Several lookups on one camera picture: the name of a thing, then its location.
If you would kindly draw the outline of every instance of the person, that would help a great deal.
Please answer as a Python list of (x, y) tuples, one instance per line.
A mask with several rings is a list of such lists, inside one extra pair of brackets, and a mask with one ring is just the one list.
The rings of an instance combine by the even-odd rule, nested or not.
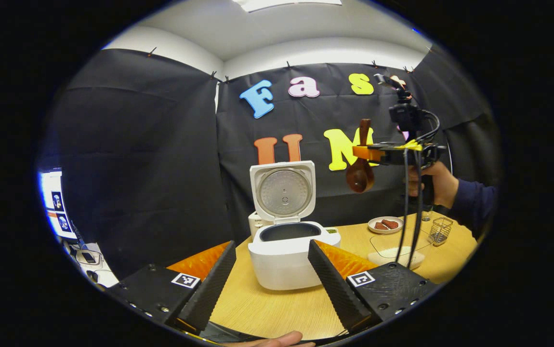
[(297, 345), (303, 339), (301, 332), (290, 332), (284, 336), (278, 338), (266, 338), (261, 340), (249, 341), (249, 342), (234, 342), (234, 343), (222, 343), (226, 347), (289, 347), (296, 345), (297, 347), (314, 347), (314, 342), (303, 343)]
[[(486, 187), (479, 182), (468, 182), (456, 178), (442, 162), (435, 162), (422, 171), (422, 175), (433, 176), (434, 205), (448, 209), (443, 213), (468, 228), (475, 239), (495, 209), (496, 187)], [(409, 196), (418, 196), (418, 174), (409, 168)]]

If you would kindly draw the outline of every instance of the sleeve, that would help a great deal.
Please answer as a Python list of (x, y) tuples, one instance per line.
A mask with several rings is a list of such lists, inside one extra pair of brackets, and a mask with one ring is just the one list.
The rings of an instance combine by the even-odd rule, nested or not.
[(485, 187), (479, 182), (459, 179), (455, 202), (447, 217), (455, 219), (471, 230), (472, 236), (478, 239), (485, 222), (495, 208), (495, 194), (495, 187)]

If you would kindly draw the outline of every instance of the hand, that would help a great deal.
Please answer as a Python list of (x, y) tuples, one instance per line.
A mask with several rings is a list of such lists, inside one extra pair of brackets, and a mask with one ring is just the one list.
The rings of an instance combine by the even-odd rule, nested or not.
[[(255, 340), (249, 342), (235, 342), (235, 343), (223, 343), (226, 347), (288, 347), (293, 346), (295, 343), (301, 342), (303, 334), (301, 332), (290, 332), (284, 336), (278, 338), (265, 338), (262, 340)], [(298, 347), (314, 347), (315, 343), (308, 342)]]
[[(452, 208), (453, 203), (455, 202), (455, 195), (457, 194), (457, 189), (459, 188), (459, 180), (457, 180), (451, 173), (448, 171), (446, 166), (442, 162), (435, 162), (427, 169), (422, 171), (422, 175), (431, 175), (433, 176), (433, 187), (434, 187), (434, 204), (442, 205), (446, 208)], [(409, 167), (409, 184), (408, 191), (410, 196), (418, 196), (418, 175), (416, 174), (416, 169), (413, 166)]]

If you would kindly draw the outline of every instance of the ceiling light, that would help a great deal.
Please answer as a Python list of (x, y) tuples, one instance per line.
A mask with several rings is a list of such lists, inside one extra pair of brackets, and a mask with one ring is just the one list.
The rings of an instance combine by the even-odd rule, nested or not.
[(341, 6), (341, 0), (233, 0), (247, 12), (286, 4), (331, 4)]

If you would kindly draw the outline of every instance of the black curtain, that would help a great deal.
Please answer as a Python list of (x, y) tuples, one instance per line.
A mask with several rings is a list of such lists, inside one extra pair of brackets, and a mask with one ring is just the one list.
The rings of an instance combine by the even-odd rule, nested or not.
[[(363, 73), (373, 85), (372, 94), (358, 95), (348, 77)], [(249, 235), (247, 217), (253, 212), (249, 167), (257, 165), (258, 153), (253, 142), (274, 137), (275, 162), (289, 161), (288, 146), (282, 141), (287, 134), (301, 134), (301, 160), (315, 163), (317, 202), (314, 212), (304, 218), (323, 226), (340, 226), (367, 222), (381, 215), (403, 214), (403, 167), (372, 167), (376, 182), (363, 195), (352, 192), (345, 182), (345, 170), (331, 171), (330, 141), (324, 132), (340, 129), (353, 140), (362, 118), (371, 119), (374, 143), (400, 141), (404, 137), (391, 122), (388, 108), (397, 102), (396, 93), (377, 85), (373, 75), (398, 75), (411, 85), (411, 75), (393, 68), (364, 64), (310, 64), (252, 73), (220, 83), (217, 109), (217, 140), (229, 206), (229, 217), (237, 240)], [(311, 77), (317, 82), (317, 97), (294, 97), (288, 93), (294, 77)], [(249, 103), (240, 93), (262, 80), (269, 88), (275, 108), (255, 119)]]
[(232, 240), (216, 86), (180, 62), (106, 49), (61, 92), (52, 127), (68, 213), (119, 279)]
[(419, 105), (436, 114), (453, 175), (487, 186), (502, 180), (500, 132), (473, 79), (444, 48), (434, 45), (410, 74)]
[[(331, 171), (330, 141), (324, 136), (329, 129), (341, 129), (352, 141), (362, 118), (371, 119), (374, 143), (403, 141), (396, 123), (391, 122), (388, 108), (396, 94), (377, 85), (373, 75), (397, 75), (414, 94), (414, 103), (434, 112), (440, 118), (442, 131), (435, 139), (450, 148), (441, 161), (453, 173), (466, 180), (496, 184), (500, 177), (499, 139), (491, 111), (470, 79), (456, 62), (433, 47), (414, 72), (365, 64), (310, 64), (252, 73), (220, 83), (217, 110), (218, 148), (228, 212), (238, 241), (249, 235), (247, 217), (253, 212), (249, 167), (258, 164), (259, 138), (274, 137), (275, 162), (288, 161), (288, 146), (282, 141), (287, 134), (301, 134), (301, 160), (315, 163), (317, 204), (304, 220), (324, 226), (367, 222), (381, 215), (403, 214), (403, 167), (372, 167), (376, 182), (362, 194), (350, 191), (345, 170)], [(373, 85), (372, 94), (360, 95), (352, 90), (351, 73), (363, 73)], [(311, 77), (320, 95), (295, 97), (288, 93), (294, 77)], [(262, 80), (271, 81), (268, 88), (274, 109), (255, 119), (248, 101), (239, 95)], [(425, 123), (423, 131), (432, 124)]]

